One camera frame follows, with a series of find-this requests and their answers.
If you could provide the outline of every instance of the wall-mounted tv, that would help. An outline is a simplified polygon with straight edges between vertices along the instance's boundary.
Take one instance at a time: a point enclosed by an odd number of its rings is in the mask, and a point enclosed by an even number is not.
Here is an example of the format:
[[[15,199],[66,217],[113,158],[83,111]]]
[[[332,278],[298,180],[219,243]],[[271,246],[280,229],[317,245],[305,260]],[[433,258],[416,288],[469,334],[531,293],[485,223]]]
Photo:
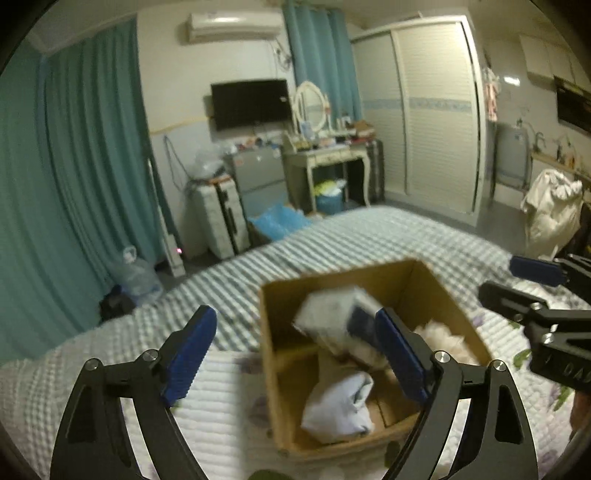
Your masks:
[[[218,130],[291,120],[286,80],[249,80],[212,85]]]
[[[554,81],[558,120],[591,134],[591,93],[558,77]]]

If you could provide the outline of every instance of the white suitcase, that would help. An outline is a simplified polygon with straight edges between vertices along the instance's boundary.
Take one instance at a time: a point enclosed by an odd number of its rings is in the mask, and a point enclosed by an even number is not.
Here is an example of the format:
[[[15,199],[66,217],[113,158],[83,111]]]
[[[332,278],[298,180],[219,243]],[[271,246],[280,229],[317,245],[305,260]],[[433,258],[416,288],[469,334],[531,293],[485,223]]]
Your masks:
[[[240,197],[232,179],[215,186],[196,187],[193,201],[207,246],[216,257],[221,260],[234,257],[251,246]]]

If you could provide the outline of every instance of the white plastic bag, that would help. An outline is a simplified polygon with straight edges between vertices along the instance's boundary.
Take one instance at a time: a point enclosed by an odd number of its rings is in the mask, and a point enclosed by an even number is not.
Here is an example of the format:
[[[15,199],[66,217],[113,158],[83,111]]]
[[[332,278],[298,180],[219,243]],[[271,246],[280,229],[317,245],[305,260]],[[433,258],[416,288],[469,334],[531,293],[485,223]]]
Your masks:
[[[580,227],[583,185],[563,173],[544,170],[521,202],[527,214],[525,254],[552,259]]]
[[[225,169],[221,159],[221,149],[215,145],[210,148],[199,148],[195,156],[195,164],[191,170],[193,180],[210,180]]]
[[[388,361],[370,345],[375,343],[370,338],[374,332],[372,319],[381,308],[377,300],[359,287],[317,291],[304,300],[295,316],[294,326],[336,357],[349,354],[369,367],[382,369]],[[368,334],[363,337],[367,341],[349,333],[349,323],[355,311],[365,313],[367,325],[364,329]]]

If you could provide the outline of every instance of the floor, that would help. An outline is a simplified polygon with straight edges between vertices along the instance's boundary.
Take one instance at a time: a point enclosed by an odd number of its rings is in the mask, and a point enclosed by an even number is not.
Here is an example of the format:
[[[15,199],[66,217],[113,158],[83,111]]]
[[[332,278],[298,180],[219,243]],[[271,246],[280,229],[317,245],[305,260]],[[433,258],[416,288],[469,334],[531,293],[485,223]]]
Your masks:
[[[477,227],[472,227],[457,220],[450,219],[438,213],[422,210],[405,203],[392,202],[387,200],[386,205],[395,206],[418,213],[438,222],[445,223],[463,232],[472,233],[492,244],[504,248],[514,255],[522,255],[525,252],[525,216],[513,207],[503,203],[492,202],[491,205],[483,211],[479,218]]]
[[[525,251],[524,215],[520,210],[502,203],[492,202],[489,208],[483,212],[476,228],[443,215],[412,207],[404,203],[386,201],[384,204],[409,210],[445,223],[458,230],[472,233],[495,245],[499,245],[499,247],[504,248],[514,255],[522,255]],[[166,270],[159,271],[158,277],[164,289],[169,291],[180,285],[191,275],[205,270],[218,262],[219,260],[212,253],[207,253],[192,260],[185,260],[184,265],[187,275],[184,277],[174,278]]]

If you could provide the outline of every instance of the cardboard box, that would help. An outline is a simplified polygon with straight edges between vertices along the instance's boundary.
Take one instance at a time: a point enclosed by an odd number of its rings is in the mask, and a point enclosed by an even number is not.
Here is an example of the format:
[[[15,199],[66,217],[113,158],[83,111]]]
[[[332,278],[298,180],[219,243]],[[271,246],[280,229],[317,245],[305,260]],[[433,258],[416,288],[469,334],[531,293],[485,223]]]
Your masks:
[[[319,459],[350,453],[406,436],[418,405],[406,399],[392,371],[372,373],[368,408],[375,431],[351,442],[322,445],[300,428],[306,400],[318,382],[318,346],[297,332],[294,318],[306,296],[317,290],[357,285],[385,307],[392,307],[414,330],[431,319],[462,335],[481,365],[491,355],[468,318],[419,260],[375,265],[264,285],[261,301],[261,353],[269,416],[275,444],[293,459]]]

